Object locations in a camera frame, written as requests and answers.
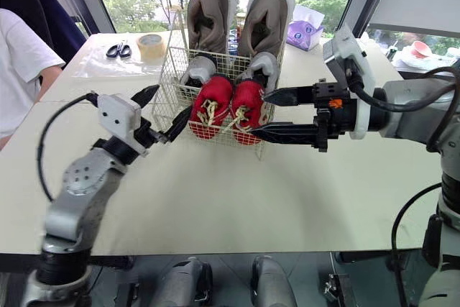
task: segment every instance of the white wire basket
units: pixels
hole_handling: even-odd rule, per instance
[[[160,75],[160,89],[155,95],[154,106],[152,107],[152,118],[154,126],[157,130],[165,131],[171,124],[173,119],[185,108],[192,105],[196,96],[200,92],[200,88],[192,86],[184,86],[180,84],[180,79],[187,70],[188,63],[201,51],[188,49],[188,35],[184,28],[184,18],[182,13],[178,12],[172,24],[170,39],[167,44],[166,56],[163,61],[163,67]],[[213,52],[206,52],[212,55],[217,62],[217,72],[224,74],[232,83],[235,83],[238,76],[247,69],[250,58],[238,57],[235,55],[224,55]],[[267,107],[268,122],[273,119],[275,106],[265,104]],[[238,147],[246,150],[255,151],[257,157],[262,159],[266,143],[250,134],[245,134],[239,130],[229,126],[231,123],[231,115],[229,114],[220,127],[209,126],[218,132],[215,136],[209,139],[203,139],[195,135],[195,132],[200,132],[203,125],[198,122],[188,122],[187,127],[181,135],[187,136],[195,141],[208,143],[209,145],[227,145],[230,147]]]

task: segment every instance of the cable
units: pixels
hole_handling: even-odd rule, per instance
[[[444,114],[441,122],[439,123],[439,125],[434,130],[433,134],[430,136],[430,138],[426,142],[426,149],[429,152],[438,151],[437,146],[438,146],[439,137],[442,135],[444,130],[447,128],[447,126],[451,122],[452,117],[454,116],[456,110],[458,109],[459,102],[460,102],[460,70],[450,66],[450,67],[445,67],[445,68],[436,68],[435,70],[432,70],[430,72],[437,73],[441,71],[450,72],[454,75],[455,93],[454,93],[454,97],[452,98],[451,104],[448,107],[446,113]]]
[[[353,90],[351,89],[350,90],[353,91],[361,100],[363,100],[370,106],[376,107],[384,111],[391,111],[393,113],[405,113],[408,111],[419,111],[422,108],[425,108],[428,105],[432,104],[434,101],[436,101],[438,98],[440,98],[445,93],[448,93],[449,91],[452,91],[454,89],[455,89],[454,84],[448,84],[447,86],[444,86],[443,88],[440,88],[437,91],[430,93],[425,98],[418,100],[418,101],[409,102],[408,104],[391,104],[391,103],[379,100],[377,98],[373,98],[368,93],[366,93],[366,91],[364,91],[362,86],[355,86]]]
[[[420,191],[416,195],[414,195],[404,206],[401,208],[400,212],[397,214],[395,223],[393,223],[393,228],[391,230],[391,257],[393,263],[393,270],[395,271],[395,279],[396,279],[396,286],[397,292],[400,298],[400,305],[401,307],[408,307],[408,302],[405,297],[404,291],[404,284],[403,284],[403,277],[401,275],[401,266],[399,261],[399,255],[397,253],[397,246],[396,246],[396,234],[397,228],[400,225],[401,219],[403,219],[404,213],[410,208],[412,204],[415,203],[420,197],[424,196],[428,192],[431,192],[437,188],[441,187],[441,183],[435,183],[430,187],[425,188],[424,190]]]
[[[431,93],[427,97],[419,101],[410,102],[408,104],[391,104],[391,103],[373,98],[372,96],[370,96],[368,93],[364,91],[362,82],[351,84],[350,90],[353,91],[361,100],[363,100],[370,106],[377,107],[384,111],[392,111],[392,112],[417,111],[419,109],[426,107],[429,104],[432,104],[434,101],[436,101],[439,97],[441,97],[445,93],[451,90],[455,90],[454,97],[452,98],[451,103],[449,107],[447,108],[446,113],[444,114],[442,120],[440,121],[436,129],[433,131],[433,134],[428,138],[426,142],[427,151],[437,152],[438,151],[438,148],[437,148],[438,140],[440,136],[442,135],[442,133],[444,132],[444,130],[449,125],[450,121],[452,120],[452,117],[456,113],[456,110],[458,109],[459,104],[460,104],[460,70],[457,68],[453,68],[452,66],[446,66],[443,68],[435,68],[434,70],[424,73],[418,78],[414,78],[414,79],[436,78],[437,77],[436,74],[440,72],[451,73],[454,76],[455,83],[444,86],[443,88]]]
[[[102,273],[102,270],[104,269],[103,266],[101,266],[101,268],[99,269],[99,272],[96,276],[96,279],[93,281],[93,284],[91,284],[91,287],[88,289],[88,292],[87,294],[89,295],[91,293],[91,291],[94,289],[94,287],[96,286],[96,283],[98,282],[99,280],[99,277],[101,277],[101,273]]]
[[[53,201],[54,199],[52,198],[50,191],[48,190],[48,187],[45,182],[45,177],[43,175],[43,149],[45,148],[45,137],[50,129],[51,124],[56,120],[56,118],[63,113],[65,110],[69,109],[71,106],[75,106],[78,102],[88,100],[92,104],[97,104],[96,101],[97,93],[87,93],[86,95],[80,96],[76,98],[75,100],[70,101],[68,104],[64,105],[62,108],[60,108],[58,111],[56,111],[48,120],[46,123],[45,127],[42,130],[42,134],[40,135],[40,141],[38,143],[37,147],[37,169],[38,169],[38,178],[40,179],[40,184],[42,185],[43,192],[45,193],[46,197],[48,198],[49,201]]]

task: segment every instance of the purple tissue box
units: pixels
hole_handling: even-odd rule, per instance
[[[301,50],[309,51],[319,43],[323,29],[322,25],[316,29],[313,25],[305,21],[291,22],[287,29],[286,42]]]

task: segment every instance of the white shoe lace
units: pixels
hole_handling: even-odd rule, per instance
[[[216,101],[211,101],[208,98],[201,104],[201,107],[206,109],[206,113],[199,111],[196,115],[200,118],[203,125],[209,127],[213,124],[217,106],[218,103]]]
[[[251,128],[250,126],[241,126],[241,122],[247,122],[249,119],[246,117],[245,113],[249,111],[250,109],[246,106],[240,106],[238,109],[235,111],[235,119],[233,119],[230,124],[228,124],[225,129],[222,132],[228,131],[233,125],[236,125],[236,127],[244,132],[247,133],[247,131]]]

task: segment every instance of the white t-shirt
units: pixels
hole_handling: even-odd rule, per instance
[[[40,92],[40,72],[64,60],[11,11],[0,9],[0,138],[13,134]]]

